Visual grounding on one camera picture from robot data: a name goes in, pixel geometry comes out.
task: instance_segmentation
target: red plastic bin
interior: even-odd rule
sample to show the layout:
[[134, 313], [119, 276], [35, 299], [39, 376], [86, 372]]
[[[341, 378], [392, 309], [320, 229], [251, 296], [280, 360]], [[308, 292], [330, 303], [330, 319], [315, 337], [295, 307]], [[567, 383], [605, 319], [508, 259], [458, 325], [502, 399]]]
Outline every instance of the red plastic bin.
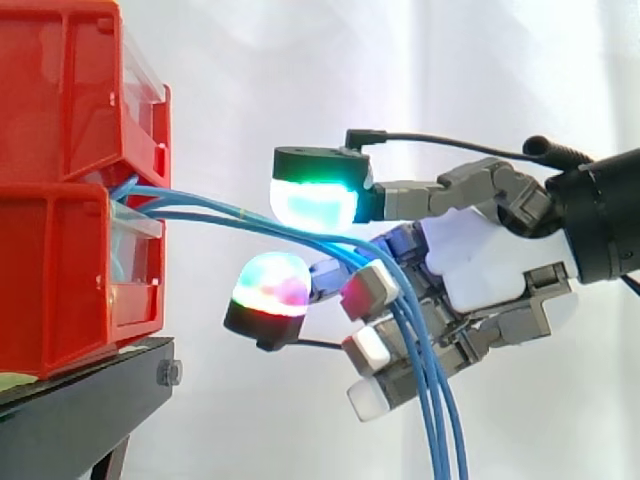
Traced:
[[46, 378], [163, 323], [163, 241], [145, 277], [114, 283], [110, 201], [97, 185], [0, 187], [0, 371]]
[[170, 92], [105, 0], [0, 0], [0, 183], [168, 187]]
[[170, 91], [109, 0], [0, 0], [0, 62], [0, 372], [47, 378], [163, 326], [164, 234], [114, 280], [107, 189], [170, 187]]

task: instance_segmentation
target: green light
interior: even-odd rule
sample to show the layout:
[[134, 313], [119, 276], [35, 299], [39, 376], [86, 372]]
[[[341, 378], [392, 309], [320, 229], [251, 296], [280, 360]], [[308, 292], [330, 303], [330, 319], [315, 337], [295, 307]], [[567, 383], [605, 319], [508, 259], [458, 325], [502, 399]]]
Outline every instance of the green light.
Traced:
[[342, 232], [356, 216], [358, 194], [335, 183], [271, 181], [271, 208], [283, 224], [308, 232]]
[[233, 300], [252, 310], [300, 317], [307, 313], [311, 274], [304, 261], [288, 253], [264, 253], [247, 263], [233, 289]]

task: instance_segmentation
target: metal bolt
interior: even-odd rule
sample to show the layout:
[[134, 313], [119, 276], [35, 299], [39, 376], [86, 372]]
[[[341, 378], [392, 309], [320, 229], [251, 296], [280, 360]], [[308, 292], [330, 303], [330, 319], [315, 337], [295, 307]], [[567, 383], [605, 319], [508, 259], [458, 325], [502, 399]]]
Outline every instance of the metal bolt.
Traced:
[[163, 360], [158, 367], [158, 383], [165, 387], [176, 387], [182, 381], [182, 362]]

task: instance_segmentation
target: black cable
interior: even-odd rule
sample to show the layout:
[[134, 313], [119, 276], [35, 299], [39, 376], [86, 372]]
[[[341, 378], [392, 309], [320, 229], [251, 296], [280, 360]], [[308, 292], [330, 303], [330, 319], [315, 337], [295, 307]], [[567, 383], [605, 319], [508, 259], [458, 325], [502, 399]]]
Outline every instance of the black cable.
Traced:
[[342, 345], [340, 345], [339, 343], [323, 342], [322, 340], [309, 340], [306, 338], [299, 338], [295, 343], [291, 343], [290, 345], [326, 348], [329, 350], [342, 350]]
[[437, 135], [427, 135], [423, 133], [387, 133], [387, 140], [406, 140], [409, 142], [425, 142], [435, 145], [444, 145], [447, 147], [461, 148], [472, 152], [484, 153], [495, 157], [508, 158], [510, 160], [524, 160], [527, 162], [537, 162], [538, 157], [527, 155], [525, 153], [507, 152], [498, 150], [497, 148], [485, 147], [471, 142], [463, 142], [462, 140], [454, 140], [452, 138], [438, 137]]
[[509, 158], [511, 160], [525, 160], [536, 162], [539, 157], [524, 153], [506, 152], [496, 148], [485, 147], [471, 142], [463, 142], [452, 138], [439, 137], [424, 133], [386, 132], [384, 130], [347, 130], [345, 146], [352, 150], [360, 150], [365, 145], [385, 143], [387, 140], [405, 140], [409, 142], [433, 143], [447, 147], [461, 148], [474, 152], [485, 153], [496, 157]]
[[633, 293], [640, 297], [640, 283], [636, 282], [629, 275], [623, 275], [620, 279], [633, 291]]
[[556, 170], [568, 171], [580, 165], [591, 163], [593, 160], [587, 155], [564, 145], [550, 142], [545, 137], [537, 135], [529, 138], [523, 145], [523, 153], [507, 152], [497, 148], [479, 145], [477, 143], [454, 140], [437, 135], [424, 133], [386, 132], [384, 130], [347, 130], [345, 146], [352, 150], [361, 151], [365, 145], [386, 143], [388, 140], [405, 140], [409, 142], [424, 142], [446, 147], [461, 148], [473, 152], [484, 153], [494, 157], [510, 160], [522, 160], [535, 163]]

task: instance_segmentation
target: white backdrop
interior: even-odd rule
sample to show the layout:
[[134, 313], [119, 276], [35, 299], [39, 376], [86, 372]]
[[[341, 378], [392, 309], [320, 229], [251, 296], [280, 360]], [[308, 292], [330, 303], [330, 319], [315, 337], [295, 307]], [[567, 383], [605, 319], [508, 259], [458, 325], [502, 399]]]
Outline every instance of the white backdrop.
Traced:
[[[596, 157], [638, 143], [632, 1], [121, 3], [173, 89], [174, 186], [264, 214], [273, 147], [338, 145], [348, 127], [511, 149], [541, 133]], [[431, 179], [478, 158], [371, 152], [382, 180]], [[430, 478], [415, 403], [359, 424], [343, 355], [268, 355], [223, 330], [242, 265], [290, 246], [211, 226], [172, 224], [169, 235], [164, 333], [176, 336], [184, 381], [134, 434], [126, 480]], [[579, 314], [552, 338], [491, 353], [452, 381], [473, 479], [640, 478], [640, 300], [614, 283], [580, 293]], [[322, 305], [305, 334], [340, 340], [350, 328]]]

